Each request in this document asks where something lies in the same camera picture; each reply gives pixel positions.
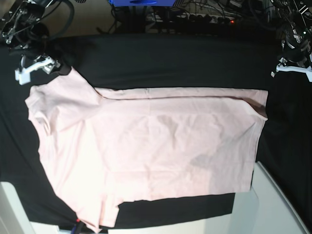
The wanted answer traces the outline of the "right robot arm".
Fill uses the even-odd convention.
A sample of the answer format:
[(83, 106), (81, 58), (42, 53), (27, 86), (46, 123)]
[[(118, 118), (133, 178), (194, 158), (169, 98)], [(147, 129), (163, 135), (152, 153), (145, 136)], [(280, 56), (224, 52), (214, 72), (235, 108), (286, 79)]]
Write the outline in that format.
[[(49, 14), (45, 10), (50, 5), (69, 8), (69, 17), (63, 28), (50, 35), (42, 20)], [(31, 81), (31, 73), (42, 70), (46, 74), (66, 76), (71, 71), (63, 57), (52, 47), (51, 41), (60, 38), (73, 22), (75, 9), (69, 0), (16, 0), (4, 11), (0, 19), (0, 43), (9, 53), (21, 57), (15, 70), (15, 80), (20, 85)]]

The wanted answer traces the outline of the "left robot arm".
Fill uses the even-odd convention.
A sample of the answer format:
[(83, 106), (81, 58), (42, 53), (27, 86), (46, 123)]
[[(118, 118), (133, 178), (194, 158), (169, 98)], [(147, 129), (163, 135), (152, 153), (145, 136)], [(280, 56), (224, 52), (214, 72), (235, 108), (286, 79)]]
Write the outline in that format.
[(312, 2), (310, 0), (272, 0), (277, 14), (283, 20), (282, 54), (274, 77), (278, 72), (298, 72), (312, 80)]

